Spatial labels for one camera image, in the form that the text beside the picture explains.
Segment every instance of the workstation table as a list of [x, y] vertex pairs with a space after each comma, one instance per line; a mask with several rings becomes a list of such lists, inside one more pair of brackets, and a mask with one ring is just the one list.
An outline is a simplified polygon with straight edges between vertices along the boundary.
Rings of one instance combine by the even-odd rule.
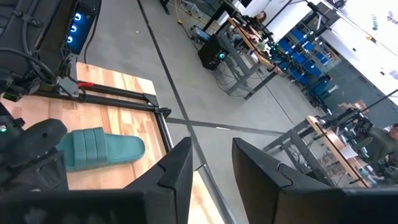
[[[337, 163], [344, 168], [347, 179], [350, 180], [349, 185], [339, 185], [338, 182], [331, 179], [326, 173], [325, 168], [319, 161], [319, 158], [314, 155], [313, 151], [309, 148], [308, 144], [303, 140], [306, 136], [315, 134], [320, 136], [320, 141], [327, 147], [333, 156], [336, 158]], [[364, 179], [358, 172], [366, 166], [366, 163], [359, 157], [351, 157], [346, 159], [340, 152], [344, 147], [344, 143], [339, 139], [335, 132], [323, 129], [318, 124], [318, 119], [313, 116], [307, 116], [304, 121], [296, 125], [294, 128], [288, 130], [281, 137], [267, 145], [263, 151], [269, 152], [272, 149], [279, 148], [287, 153], [290, 160], [294, 163], [297, 170], [301, 170], [299, 161], [288, 150], [290, 146], [294, 145], [308, 166], [311, 168], [314, 176], [320, 182], [330, 185], [332, 187], [371, 187], [372, 184]]]
[[[77, 75], [80, 81], [111, 86], [123, 90], [156, 95], [150, 80], [106, 70], [103, 68], [77, 63]], [[105, 96], [101, 93], [92, 95]], [[106, 95], [109, 98], [128, 100], [121, 96]], [[77, 103], [69, 100], [25, 96], [17, 103], [2, 99], [3, 105], [15, 118], [23, 118], [24, 129], [48, 118], [61, 120], [68, 132], [76, 129], [103, 127], [105, 133], [134, 135], [140, 137], [145, 144], [144, 156], [138, 161], [98, 169], [71, 172], [67, 174], [70, 190], [88, 189], [122, 189], [143, 173], [149, 170], [166, 154], [164, 142], [160, 134], [155, 116], [150, 111], [130, 110], [112, 106]], [[202, 177], [205, 170], [193, 171], [192, 195], [188, 223], [224, 223], [210, 190]]]
[[[243, 60], [242, 56], [238, 53], [236, 50], [236, 47], [233, 46], [231, 41], [227, 38], [226, 32], [228, 31], [229, 27], [233, 26], [235, 27], [235, 31], [241, 35], [242, 41], [249, 47], [250, 51], [254, 53], [254, 55], [257, 57], [257, 62], [254, 63], [254, 65], [249, 68], [246, 62]], [[253, 45], [251, 42], [250, 35], [248, 34], [245, 30], [241, 29], [240, 26], [234, 21], [232, 18], [228, 18], [228, 20], [221, 26], [221, 28], [217, 31], [217, 36], [223, 41], [224, 46], [227, 48], [229, 51], [229, 55], [233, 58], [233, 60], [236, 62], [237, 66], [241, 69], [243, 72], [243, 75], [239, 74], [239, 71], [235, 69], [235, 64], [233, 61], [227, 57], [225, 58], [225, 62], [227, 66], [230, 68], [232, 71], [233, 75], [237, 79], [237, 82], [227, 90], [227, 94], [232, 94], [234, 93], [238, 88], [242, 88], [243, 90], [248, 91], [249, 93], [244, 97], [245, 100], [249, 99], [257, 93], [263, 86], [266, 85], [271, 79], [273, 79], [277, 75], [283, 75], [283, 71], [279, 68], [276, 67], [272, 62], [268, 61], [262, 54], [260, 54], [257, 50], [256, 47]], [[247, 82], [247, 80], [254, 74], [256, 73], [260, 67], [264, 65], [267, 67], [267, 70], [270, 72], [270, 74], [263, 79], [260, 84], [255, 86], [253, 89], [248, 88], [244, 86], [244, 84]]]

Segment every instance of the teal slide sandal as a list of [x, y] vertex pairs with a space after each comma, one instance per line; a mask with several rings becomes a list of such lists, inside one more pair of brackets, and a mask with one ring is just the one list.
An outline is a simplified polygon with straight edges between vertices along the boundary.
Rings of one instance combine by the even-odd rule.
[[72, 131], [62, 138], [57, 149], [65, 155], [68, 172], [133, 162], [145, 153], [141, 138], [105, 134], [103, 128]]

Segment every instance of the gray floor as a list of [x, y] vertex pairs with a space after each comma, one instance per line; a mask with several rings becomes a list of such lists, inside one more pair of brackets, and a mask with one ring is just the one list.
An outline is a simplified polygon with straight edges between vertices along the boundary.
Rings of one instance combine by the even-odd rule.
[[[175, 8], [169, 4], [168, 16], [158, 0], [142, 0], [142, 5], [190, 120], [284, 132], [306, 115], [319, 113], [293, 83], [281, 77], [250, 100], [228, 96], [219, 89], [214, 74], [201, 66], [195, 48], [177, 24]], [[178, 13], [185, 27], [198, 23], [182, 11]], [[137, 1], [103, 1], [87, 59], [93, 65], [152, 80], [162, 106], [172, 109], [170, 117], [184, 119]], [[190, 135], [183, 124], [168, 126], [174, 144]], [[276, 137], [205, 127], [193, 130], [237, 223], [247, 223], [233, 177], [231, 140], [240, 137], [261, 148]], [[285, 154], [276, 157], [290, 165]], [[200, 165], [196, 154], [194, 165]]]

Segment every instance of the wooden table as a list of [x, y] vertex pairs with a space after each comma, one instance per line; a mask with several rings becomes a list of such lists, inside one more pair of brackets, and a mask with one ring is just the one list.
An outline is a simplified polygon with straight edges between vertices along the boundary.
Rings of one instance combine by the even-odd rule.
[[[316, 125], [318, 123], [318, 120], [313, 116], [307, 116], [306, 120], [318, 135], [323, 135], [323, 133], [326, 133], [326, 136], [322, 137], [323, 142], [326, 144], [328, 149], [333, 153], [333, 155], [337, 158], [339, 163], [348, 172], [348, 174], [354, 179], [357, 177], [357, 175], [361, 176], [356, 169], [363, 168], [364, 162], [357, 157], [345, 159], [343, 158], [343, 156], [341, 156], [340, 153], [338, 153], [338, 151], [342, 150], [345, 147], [345, 145], [336, 135], [336, 133], [334, 131], [328, 131], [325, 129], [321, 130]], [[363, 181], [359, 181], [358, 185], [360, 187], [371, 186], [371, 184], [366, 179], [363, 179]]]
[[[78, 79], [81, 81], [156, 94], [150, 80], [83, 63], [77, 63], [77, 70]], [[135, 135], [144, 141], [145, 155], [136, 162], [68, 173], [68, 184], [71, 190], [121, 189], [140, 177], [165, 155], [155, 116], [151, 112], [80, 104], [38, 96], [25, 96], [17, 103], [5, 99], [1, 102], [15, 118], [22, 117], [25, 120], [25, 129], [47, 118], [56, 118], [63, 121], [68, 132], [101, 126], [106, 133]], [[193, 174], [188, 223], [224, 223], [198, 172]]]
[[[232, 18], [230, 18], [230, 17], [228, 18], [228, 22], [229, 22], [232, 26], [235, 26], [235, 27], [238, 26], [237, 23], [236, 23]], [[252, 36], [256, 36], [256, 35], [249, 34], [249, 33], [246, 32], [245, 30], [240, 29], [240, 28], [237, 28], [237, 29], [235, 29], [235, 30], [236, 30], [236, 32], [238, 32], [238, 33], [241, 35], [243, 41], [244, 41], [244, 42], [246, 43], [246, 45], [250, 48], [250, 50], [252, 50], [252, 51], [254, 52], [254, 55], [258, 58], [258, 61], [259, 61], [261, 64], [265, 65], [268, 69], [272, 69], [272, 68], [275, 67], [275, 65], [274, 65], [273, 63], [271, 63], [271, 62], [268, 61], [266, 58], [264, 58], [264, 56], [262, 56], [262, 55], [256, 50], [256, 47], [253, 45], [253, 43], [251, 42], [251, 40], [249, 40], [249, 38], [251, 38]], [[278, 68], [278, 67], [276, 67], [276, 68], [274, 69], [274, 71], [277, 72], [278, 75], [283, 75], [283, 74], [284, 74], [283, 71], [282, 71], [280, 68]]]

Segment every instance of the red clamp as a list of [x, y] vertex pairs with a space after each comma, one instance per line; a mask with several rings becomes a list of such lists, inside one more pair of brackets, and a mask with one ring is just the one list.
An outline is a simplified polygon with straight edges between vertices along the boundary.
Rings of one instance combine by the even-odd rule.
[[93, 85], [94, 85], [94, 83], [88, 83], [88, 82], [80, 82], [77, 84], [78, 87], [90, 87]]

